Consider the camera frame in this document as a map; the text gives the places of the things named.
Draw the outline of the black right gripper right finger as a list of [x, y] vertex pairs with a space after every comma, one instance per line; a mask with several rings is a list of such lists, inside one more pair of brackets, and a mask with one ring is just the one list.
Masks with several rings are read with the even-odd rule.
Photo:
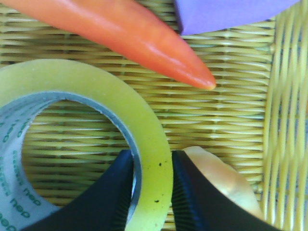
[[184, 151], [173, 151], [172, 208], [178, 231], [275, 231], [240, 208], [197, 169]]

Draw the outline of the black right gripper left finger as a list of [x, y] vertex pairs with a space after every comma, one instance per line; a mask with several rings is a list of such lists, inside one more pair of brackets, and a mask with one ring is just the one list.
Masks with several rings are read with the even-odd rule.
[[133, 157], [122, 150], [102, 176], [79, 197], [26, 231], [123, 231], [133, 185]]

